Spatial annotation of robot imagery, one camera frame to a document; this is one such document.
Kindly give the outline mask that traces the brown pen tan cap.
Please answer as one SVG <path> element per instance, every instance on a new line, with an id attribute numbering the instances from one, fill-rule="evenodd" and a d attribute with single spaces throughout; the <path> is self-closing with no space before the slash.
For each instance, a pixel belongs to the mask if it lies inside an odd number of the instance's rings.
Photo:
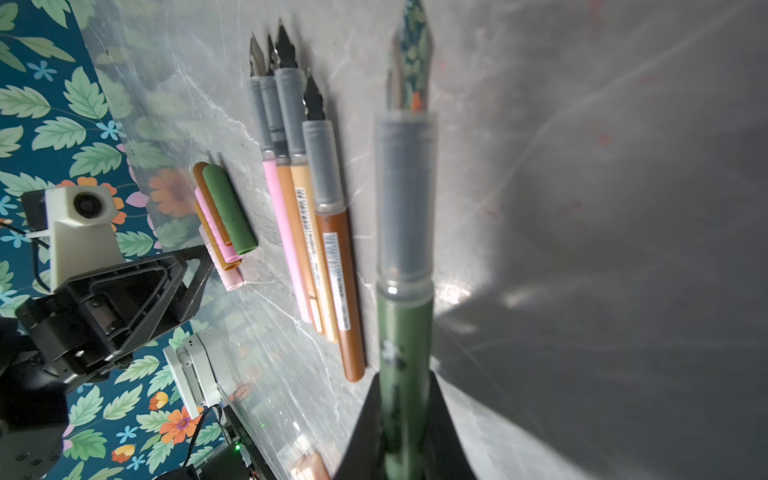
<path id="1" fill-rule="evenodd" d="M 334 126 L 326 118 L 324 97 L 312 75 L 307 76 L 303 99 L 306 119 L 302 129 L 341 360 L 346 379 L 358 382 L 365 375 L 366 356 L 354 278 L 350 222 Z"/>

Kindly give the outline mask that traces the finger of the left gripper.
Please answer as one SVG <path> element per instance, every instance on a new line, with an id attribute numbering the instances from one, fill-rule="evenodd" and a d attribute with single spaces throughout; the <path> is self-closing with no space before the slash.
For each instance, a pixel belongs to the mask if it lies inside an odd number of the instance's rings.
<path id="1" fill-rule="evenodd" d="M 76 330 L 65 357 L 117 360 L 183 324 L 199 309 L 212 271 L 198 245 L 68 280 Z"/>

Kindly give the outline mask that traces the pale pink pen cap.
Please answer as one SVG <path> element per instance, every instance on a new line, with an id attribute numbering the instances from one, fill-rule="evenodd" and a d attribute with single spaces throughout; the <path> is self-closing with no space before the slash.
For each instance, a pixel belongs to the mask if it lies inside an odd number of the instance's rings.
<path id="1" fill-rule="evenodd" d="M 234 269 L 226 270 L 221 263 L 221 261 L 218 258 L 218 254 L 216 253 L 216 250 L 211 243 L 209 236 L 207 235 L 204 226 L 201 225 L 198 228 L 199 234 L 201 238 L 203 239 L 204 245 L 208 251 L 209 256 L 211 257 L 214 267 L 221 279 L 221 282 L 224 286 L 224 288 L 227 291 L 234 291 L 239 289 L 245 284 L 245 281 L 242 278 L 242 275 L 237 267 Z"/>

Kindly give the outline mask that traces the tan pen lilac cap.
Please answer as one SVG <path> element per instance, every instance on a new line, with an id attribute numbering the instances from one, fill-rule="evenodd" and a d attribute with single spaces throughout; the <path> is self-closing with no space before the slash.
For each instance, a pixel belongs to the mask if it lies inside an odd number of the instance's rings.
<path id="1" fill-rule="evenodd" d="M 319 236 L 309 158 L 302 133 L 302 123 L 306 118 L 303 101 L 305 75 L 298 66 L 295 46 L 282 22 L 278 23 L 275 47 L 278 55 L 278 66 L 275 71 L 277 91 L 287 134 L 295 195 L 325 330 L 322 335 L 330 342 L 336 343 L 339 340 L 338 326 L 333 309 L 327 262 L 322 252 L 323 244 Z"/>

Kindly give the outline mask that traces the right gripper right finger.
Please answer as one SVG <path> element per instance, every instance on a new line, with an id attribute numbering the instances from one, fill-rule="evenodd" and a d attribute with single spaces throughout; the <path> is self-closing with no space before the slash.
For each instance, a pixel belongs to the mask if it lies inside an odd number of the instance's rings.
<path id="1" fill-rule="evenodd" d="M 437 381 L 430 373 L 425 433 L 427 480 L 475 480 Z"/>

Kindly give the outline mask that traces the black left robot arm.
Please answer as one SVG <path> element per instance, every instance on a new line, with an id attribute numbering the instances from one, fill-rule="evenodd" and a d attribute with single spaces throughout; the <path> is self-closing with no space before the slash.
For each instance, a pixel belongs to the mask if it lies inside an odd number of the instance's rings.
<path id="1" fill-rule="evenodd" d="M 74 276 L 2 319 L 2 478 L 47 474 L 63 453 L 67 394 L 190 320 L 213 269 L 203 246 L 134 260 Z"/>

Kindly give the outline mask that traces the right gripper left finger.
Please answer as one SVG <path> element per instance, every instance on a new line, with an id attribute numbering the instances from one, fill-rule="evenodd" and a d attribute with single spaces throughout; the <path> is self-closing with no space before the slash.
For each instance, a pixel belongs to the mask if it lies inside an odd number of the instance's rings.
<path id="1" fill-rule="evenodd" d="M 334 480 L 384 478 L 384 440 L 379 374 L 372 379 L 349 445 Z"/>

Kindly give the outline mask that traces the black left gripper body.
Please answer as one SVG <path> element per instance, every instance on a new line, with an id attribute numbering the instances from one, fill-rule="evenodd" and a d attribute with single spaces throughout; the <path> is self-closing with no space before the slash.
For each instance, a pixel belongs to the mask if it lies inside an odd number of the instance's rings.
<path id="1" fill-rule="evenodd" d="M 15 323 L 26 333 L 1 347 L 3 390 L 45 389 L 50 384 L 72 388 L 117 366 L 126 367 L 144 346 L 117 360 L 67 359 L 76 327 L 75 301 L 65 292 L 66 282 L 53 294 L 28 300 L 16 310 Z"/>

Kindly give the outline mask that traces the orange pen brown cap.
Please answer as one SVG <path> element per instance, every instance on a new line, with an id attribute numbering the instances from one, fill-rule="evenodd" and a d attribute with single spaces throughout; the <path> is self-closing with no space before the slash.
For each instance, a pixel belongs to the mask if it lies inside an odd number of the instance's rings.
<path id="1" fill-rule="evenodd" d="M 260 80 L 260 83 L 262 98 L 265 102 L 270 135 L 276 150 L 276 171 L 282 198 L 287 211 L 289 238 L 293 241 L 291 261 L 292 265 L 296 267 L 298 283 L 300 286 L 300 313 L 302 314 L 302 317 L 305 318 L 305 322 L 313 324 L 315 331 L 318 334 L 324 334 L 325 330 L 317 300 L 313 272 L 307 251 L 299 206 L 295 195 L 294 180 L 288 153 L 287 134 L 278 97 L 277 83 L 274 77 L 278 66 L 278 55 L 275 42 L 270 34 L 267 34 L 266 55 L 266 75 Z"/>

